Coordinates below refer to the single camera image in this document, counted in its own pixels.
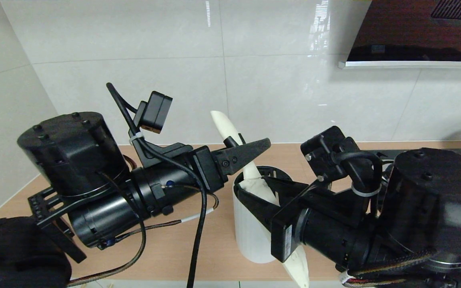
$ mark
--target white plastic object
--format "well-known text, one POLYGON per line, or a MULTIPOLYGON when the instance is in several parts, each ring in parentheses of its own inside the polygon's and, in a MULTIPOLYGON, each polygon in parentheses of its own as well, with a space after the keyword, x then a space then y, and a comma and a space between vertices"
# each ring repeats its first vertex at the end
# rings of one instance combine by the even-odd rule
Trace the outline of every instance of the white plastic object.
MULTIPOLYGON (((234 141, 236 141, 236 143, 243 144, 241 142, 241 138, 238 135, 238 131, 224 113, 219 111, 211 111, 211 116, 223 139, 231 136, 234 141)), ((259 170, 257 169, 254 162, 250 162, 243 168, 243 178, 244 180, 240 182, 239 185, 245 191, 252 193, 257 197, 261 197, 262 199, 272 204, 279 204, 278 199, 275 197, 273 191, 271 191, 266 181, 261 178, 261 174, 259 173, 259 170)), ((236 241, 238 242, 238 247, 240 248, 241 253, 245 257, 247 257, 247 255, 250 256, 250 248, 254 247, 260 250, 260 252, 264 255, 252 255, 252 258, 254 258, 254 256, 257 256, 258 258, 260 256, 261 259, 270 259, 270 257, 274 259, 274 257, 271 255, 271 234, 269 231, 264 226, 262 226, 262 224, 260 224, 254 215, 252 215, 252 213, 250 213, 250 211, 245 208, 245 206, 243 206, 240 201, 238 201, 234 193, 233 199, 234 219, 236 224, 236 241), (253 226, 257 226, 256 224, 258 224, 260 228, 253 228, 253 226), (264 239, 267 239, 267 244, 265 245, 267 247, 266 253, 264 252, 265 249, 263 247, 264 239)), ((293 281, 295 281, 300 288, 309 288, 309 267, 307 265, 307 256, 305 255, 303 246, 298 246, 283 263, 283 266, 291 279, 293 279, 293 281)))
POLYGON ((339 274, 339 282, 341 284, 346 283, 350 279, 355 279, 355 277, 348 275, 348 270, 339 274))
MULTIPOLYGON (((222 139, 231 136, 236 143, 243 144, 238 131, 224 113, 211 111, 211 117, 222 139)), ((247 177, 247 179, 260 178, 261 174, 256 165, 251 162, 243 168, 243 177, 247 177)), ((264 233, 264 226, 241 204, 234 193, 233 204, 236 242, 241 254, 246 259, 258 264, 274 261, 275 257, 271 255, 270 237, 264 233)))

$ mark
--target wire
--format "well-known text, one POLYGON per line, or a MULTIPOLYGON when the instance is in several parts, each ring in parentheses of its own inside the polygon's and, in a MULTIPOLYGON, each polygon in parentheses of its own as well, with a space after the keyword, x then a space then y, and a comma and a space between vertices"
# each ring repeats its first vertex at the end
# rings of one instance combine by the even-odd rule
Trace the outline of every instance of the wire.
POLYGON ((402 270, 410 266, 415 266, 423 262, 426 262, 430 258, 432 258, 436 253, 437 251, 435 249, 430 248, 397 259, 382 262, 374 262, 360 268, 359 270, 351 270, 348 272, 348 274, 356 277, 370 273, 392 272, 396 270, 402 270))
POLYGON ((124 106, 131 112, 135 113, 138 111, 138 109, 134 108, 131 104, 129 104, 122 96, 118 96, 119 100, 124 104, 124 106))
POLYGON ((139 213, 139 210, 138 210, 137 206, 133 203, 132 199, 130 197, 128 197, 128 195, 126 195, 126 192, 122 191, 122 189, 117 185, 117 183, 115 183, 113 181, 113 179, 111 179, 105 173, 100 173, 100 174, 104 178, 108 179, 108 181, 113 186, 113 188, 115 188, 117 190, 117 192, 119 192, 119 194, 124 199, 126 199, 127 203, 129 204, 129 206, 131 207, 131 209, 135 213, 135 216, 140 219, 140 222, 139 222, 140 227, 141 227, 141 244, 140 244, 140 248, 137 251, 136 255, 133 257, 133 259, 131 259, 126 264, 124 264, 122 266, 119 266, 117 268, 113 268, 111 270, 107 270, 107 271, 104 271, 104 272, 95 273, 95 274, 88 275, 88 276, 85 276, 85 277, 77 278, 75 280, 71 280, 67 284, 67 287, 82 285, 82 284, 85 284, 85 283, 89 283, 89 282, 92 282, 92 281, 97 281, 99 279, 103 279, 105 277, 120 273, 120 272, 128 269, 129 267, 133 266, 136 263, 136 261, 138 261, 138 259, 141 257, 141 254, 143 253, 143 250, 145 250, 145 244, 146 244, 146 239, 147 239, 146 232, 145 232, 146 229, 145 229, 145 225, 143 224, 143 221, 142 221, 141 217, 139 216, 140 213, 139 213))
POLYGON ((343 272, 343 274, 349 276, 344 278, 345 281, 343 282, 343 285, 345 287, 373 287, 406 282, 410 280, 410 278, 414 277, 409 277, 407 275, 382 276, 372 279, 357 279, 357 277, 359 277, 360 275, 366 275, 371 273, 384 273, 393 272, 397 270, 404 270, 405 268, 419 265, 423 262, 428 261, 436 253, 437 250, 429 248, 421 252, 413 253, 397 259, 371 263, 360 268, 359 270, 345 271, 343 272))
POLYGON ((370 162, 373 163, 373 179, 375 180, 375 184, 378 187, 378 192, 379 189, 381 188, 382 185, 382 173, 383 173, 383 164, 382 160, 377 156, 374 155, 371 152, 368 151, 357 151, 357 152, 342 152, 342 153, 337 153, 337 154, 332 154, 332 160, 336 164, 340 164, 342 161, 346 160, 351 160, 351 159, 368 159, 370 162))
MULTIPOLYGON (((163 186, 164 188, 170 188, 170 187, 189 187, 189 188, 195 188, 198 190, 198 188, 194 187, 194 186, 163 186)), ((218 205, 220 204, 220 199, 218 199, 218 197, 216 195, 214 195, 213 193, 208 193, 207 195, 210 195, 214 198, 214 205, 212 206, 211 209, 209 209, 206 213, 209 214, 210 212, 216 210, 216 208, 218 208, 218 205)), ((196 215, 192 215, 190 217, 186 217, 184 219, 178 219, 178 220, 174 220, 174 221, 170 221, 170 222, 165 222, 165 223, 161 223, 161 224, 156 224, 156 225, 151 225, 151 226, 146 226, 145 227, 145 230, 151 230, 151 229, 155 229, 155 228, 161 228, 161 227, 168 227, 168 226, 174 226, 174 225, 177 225, 177 224, 181 224, 181 223, 184 223, 184 222, 187 222, 189 220, 193 220, 193 219, 196 219, 200 217, 200 214, 196 214, 196 215)), ((115 243, 119 243, 120 241, 122 241, 123 239, 126 239, 127 237, 130 237, 131 235, 134 235, 134 234, 137 234, 137 233, 140 233, 141 232, 141 229, 142 228, 139 228, 139 229, 136 229, 136 230, 133 230, 133 231, 130 231, 128 233, 125 233, 125 234, 122 234, 122 235, 119 235, 117 237, 115 237, 115 243)))
POLYGON ((390 285, 408 281, 407 278, 392 279, 350 279, 343 283, 344 287, 374 287, 381 285, 390 285))
POLYGON ((131 170, 135 170, 138 166, 136 165, 136 162, 134 162, 133 159, 131 159, 129 156, 127 155, 122 155, 124 156, 124 159, 126 159, 126 161, 131 165, 131 170))
MULTIPOLYGON (((106 87, 108 88, 108 91, 112 95, 113 100, 115 100, 115 103, 120 109, 120 112, 122 113, 122 116, 126 120, 130 131, 133 133, 133 135, 138 134, 140 130, 136 127, 136 125, 133 122, 133 119, 131 118, 128 111, 126 110, 126 106, 123 103, 122 96, 120 96, 120 94, 117 92, 113 84, 108 82, 106 83, 106 87)), ((197 232, 195 234, 195 239, 193 242, 192 259, 190 261, 190 273, 188 274, 188 281, 186 284, 187 288, 192 288, 194 285, 195 272, 197 269, 197 258, 198 258, 198 250, 200 247, 200 238, 202 237, 202 230, 204 228, 204 221, 205 221, 205 215, 206 215, 207 192, 205 190, 205 186, 202 180, 200 180, 200 177, 190 168, 174 161, 170 157, 166 157, 165 155, 158 153, 157 151, 155 151, 152 147, 148 145, 148 143, 145 141, 144 138, 138 138, 136 140, 143 147, 143 149, 145 149, 152 156, 156 157, 157 159, 163 160, 164 162, 172 164, 173 166, 176 166, 177 168, 185 171, 188 175, 194 178, 195 182, 197 182, 197 185, 200 187, 200 194, 202 196, 202 205, 200 208, 200 217, 199 217, 199 223, 197 226, 197 232)))

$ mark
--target black plastic housing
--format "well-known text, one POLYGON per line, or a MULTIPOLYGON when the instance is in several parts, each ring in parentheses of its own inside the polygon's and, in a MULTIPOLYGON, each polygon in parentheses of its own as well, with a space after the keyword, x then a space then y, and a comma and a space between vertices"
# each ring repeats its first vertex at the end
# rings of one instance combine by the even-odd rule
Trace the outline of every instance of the black plastic housing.
POLYGON ((17 141, 64 202, 111 190, 100 173, 115 182, 128 167, 106 126, 95 112, 60 115, 25 131, 17 141))
POLYGON ((135 116, 135 120, 138 120, 135 123, 136 126, 154 133, 161 133, 171 104, 172 98, 152 91, 148 102, 142 101, 138 106, 135 116))
POLYGON ((461 155, 422 148, 398 155, 380 221, 413 252, 434 247, 434 259, 461 262, 461 155))

